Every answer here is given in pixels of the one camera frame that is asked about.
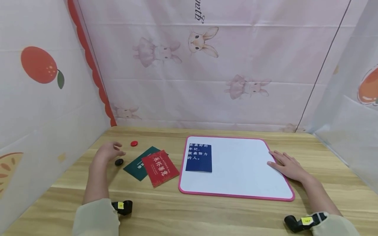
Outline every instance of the green card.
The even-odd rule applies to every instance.
[[[158,151],[160,150],[155,147],[150,147],[142,155],[138,156],[135,160],[123,168],[123,170],[134,176],[137,180],[142,181],[147,176],[147,171],[143,165],[142,158]]]

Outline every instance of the wooden table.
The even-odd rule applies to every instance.
[[[105,141],[124,144],[122,150],[127,155],[122,168],[155,146],[166,150],[180,170],[185,139],[189,135],[265,139],[271,149],[291,154],[315,175],[361,235],[377,235],[378,196],[310,134],[119,126],[106,131],[5,235],[71,235],[75,211],[81,204],[87,182],[88,166]],[[130,147],[133,140],[139,145]],[[210,197],[180,193],[178,177],[153,189],[148,177],[139,182],[122,168],[113,163],[108,165],[111,199],[134,202],[132,217],[121,219],[120,235],[290,235],[283,224],[284,217],[293,214],[298,218],[311,213],[305,192],[293,181],[290,182],[296,195],[293,202]]]

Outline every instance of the right hand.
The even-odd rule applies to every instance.
[[[106,142],[98,149],[93,159],[108,163],[118,156],[126,155],[124,151],[119,150],[119,147],[122,147],[119,142]]]
[[[268,165],[278,170],[286,177],[299,182],[303,182],[311,177],[311,175],[302,168],[299,162],[287,153],[281,154],[278,151],[269,151],[269,153],[280,163],[268,162]]]

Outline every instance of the sleeve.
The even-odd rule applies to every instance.
[[[311,228],[314,236],[359,236],[354,225],[342,216],[329,215],[319,225]]]
[[[118,236],[119,220],[109,198],[80,206],[76,211],[72,235]]]

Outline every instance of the fabric wall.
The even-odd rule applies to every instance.
[[[118,125],[284,132],[309,129],[366,4],[78,2]]]
[[[315,134],[378,192],[378,2],[369,0],[314,117]]]
[[[64,1],[0,1],[0,234],[110,126]]]

